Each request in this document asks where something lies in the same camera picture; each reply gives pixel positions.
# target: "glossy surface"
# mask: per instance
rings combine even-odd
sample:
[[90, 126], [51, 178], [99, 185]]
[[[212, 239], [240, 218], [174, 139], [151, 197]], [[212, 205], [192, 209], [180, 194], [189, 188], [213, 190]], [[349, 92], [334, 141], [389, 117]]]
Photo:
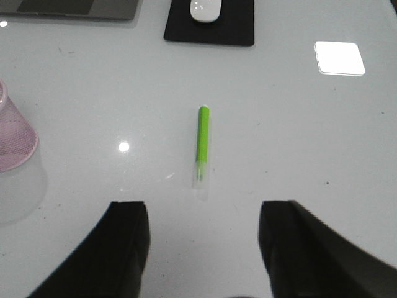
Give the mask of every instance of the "glossy surface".
[[191, 0], [190, 15], [198, 22], [211, 23], [219, 18], [222, 0]]
[[[159, 0], [141, 2], [132, 23], [4, 18], [1, 76], [40, 144], [0, 173], [0, 297], [27, 297], [110, 201], [148, 208], [141, 298], [271, 297], [263, 200], [297, 200], [397, 266], [392, 5], [256, 1], [249, 48], [165, 42], [168, 12]], [[365, 74], [321, 74], [319, 40], [357, 44]], [[203, 104], [205, 201], [192, 189]]]

